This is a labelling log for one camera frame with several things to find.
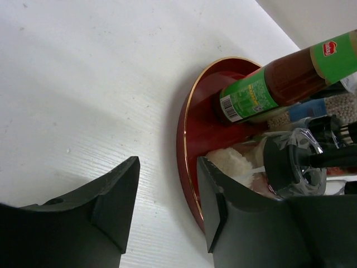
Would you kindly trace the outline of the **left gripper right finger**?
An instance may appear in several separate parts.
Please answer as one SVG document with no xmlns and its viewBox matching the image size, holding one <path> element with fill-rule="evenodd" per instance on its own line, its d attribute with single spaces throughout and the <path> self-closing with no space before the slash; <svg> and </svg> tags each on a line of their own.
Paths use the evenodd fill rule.
<svg viewBox="0 0 357 268">
<path fill-rule="evenodd" d="M 215 267 L 355 267 L 356 196 L 266 198 L 197 160 Z"/>
</svg>

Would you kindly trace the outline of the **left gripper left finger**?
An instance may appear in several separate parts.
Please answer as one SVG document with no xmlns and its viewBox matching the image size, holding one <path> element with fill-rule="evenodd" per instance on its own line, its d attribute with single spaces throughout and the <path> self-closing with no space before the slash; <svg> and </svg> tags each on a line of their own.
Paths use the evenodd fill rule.
<svg viewBox="0 0 357 268">
<path fill-rule="evenodd" d="M 2 267 L 118 267 L 125 254 L 139 158 L 42 205 L 1 205 Z"/>
</svg>

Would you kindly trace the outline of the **black-lid shaker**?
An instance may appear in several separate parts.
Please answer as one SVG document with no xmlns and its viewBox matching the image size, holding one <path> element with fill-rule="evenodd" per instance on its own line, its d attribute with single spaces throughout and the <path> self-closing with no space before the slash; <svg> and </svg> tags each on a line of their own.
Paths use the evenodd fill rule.
<svg viewBox="0 0 357 268">
<path fill-rule="evenodd" d="M 335 115 L 313 118 L 307 124 L 323 152 L 356 145 L 356 122 L 344 125 Z"/>
<path fill-rule="evenodd" d="M 264 133 L 243 143 L 207 153 L 225 175 L 265 197 L 279 200 L 324 195 L 326 169 L 305 158 L 322 147 L 306 128 Z"/>
</svg>

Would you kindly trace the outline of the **ketchup bottle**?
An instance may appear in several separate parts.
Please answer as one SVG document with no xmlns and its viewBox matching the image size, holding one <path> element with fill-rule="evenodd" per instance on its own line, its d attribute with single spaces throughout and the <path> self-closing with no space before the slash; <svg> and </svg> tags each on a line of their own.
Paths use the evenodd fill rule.
<svg viewBox="0 0 357 268">
<path fill-rule="evenodd" d="M 276 59 L 223 88 L 213 99 L 224 123 L 289 107 L 356 72 L 356 31 Z"/>
</svg>

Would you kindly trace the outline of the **tall pearl jar blue label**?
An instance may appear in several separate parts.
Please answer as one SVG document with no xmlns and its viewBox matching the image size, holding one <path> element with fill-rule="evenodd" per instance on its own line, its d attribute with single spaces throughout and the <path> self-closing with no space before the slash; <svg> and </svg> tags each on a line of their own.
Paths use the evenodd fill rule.
<svg viewBox="0 0 357 268">
<path fill-rule="evenodd" d="M 268 120 L 269 128 L 277 128 L 306 117 L 336 115 L 343 124 L 356 121 L 356 95 L 346 93 L 328 98 L 295 104 L 283 113 Z"/>
</svg>

